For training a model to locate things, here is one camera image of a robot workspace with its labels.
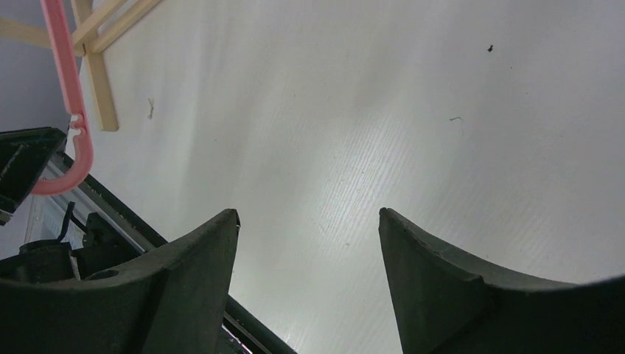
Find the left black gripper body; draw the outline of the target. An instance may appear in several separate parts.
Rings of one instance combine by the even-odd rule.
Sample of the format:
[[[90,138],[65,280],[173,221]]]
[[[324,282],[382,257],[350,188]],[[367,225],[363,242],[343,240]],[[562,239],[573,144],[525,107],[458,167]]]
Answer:
[[[1,278],[34,284],[84,280],[141,255],[98,213],[89,214],[82,225],[73,215],[74,207],[75,202],[71,202],[58,237],[25,243],[16,256],[2,260]],[[66,240],[70,223],[83,231],[82,246],[78,249],[73,249]]]

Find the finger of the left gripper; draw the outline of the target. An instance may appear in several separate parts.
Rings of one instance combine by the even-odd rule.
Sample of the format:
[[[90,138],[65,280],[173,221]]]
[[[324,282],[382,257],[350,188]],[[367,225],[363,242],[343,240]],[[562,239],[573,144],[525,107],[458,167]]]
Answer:
[[[45,166],[66,134],[52,127],[1,133],[1,225],[32,192]]]

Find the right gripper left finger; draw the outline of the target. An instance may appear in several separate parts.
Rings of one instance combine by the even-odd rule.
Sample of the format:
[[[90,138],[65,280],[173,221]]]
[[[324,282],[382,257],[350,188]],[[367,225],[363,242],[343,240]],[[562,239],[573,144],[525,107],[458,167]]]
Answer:
[[[1,281],[3,353],[215,353],[240,220],[187,235],[84,280]]]

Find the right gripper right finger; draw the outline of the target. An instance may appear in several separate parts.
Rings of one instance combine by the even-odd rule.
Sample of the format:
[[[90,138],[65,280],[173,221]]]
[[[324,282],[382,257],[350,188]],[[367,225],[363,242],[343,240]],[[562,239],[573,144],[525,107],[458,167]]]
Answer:
[[[576,285],[513,271],[379,213],[404,353],[622,353],[624,278]]]

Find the wooden clothes rack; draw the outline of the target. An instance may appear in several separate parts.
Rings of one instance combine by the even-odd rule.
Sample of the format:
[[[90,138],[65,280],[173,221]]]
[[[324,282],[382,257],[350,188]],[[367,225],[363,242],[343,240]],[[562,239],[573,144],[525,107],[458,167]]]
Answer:
[[[159,1],[62,1],[68,11],[74,59],[83,62],[94,116],[101,131],[119,130],[104,54]],[[36,1],[1,2],[1,129],[63,125],[63,103]]]

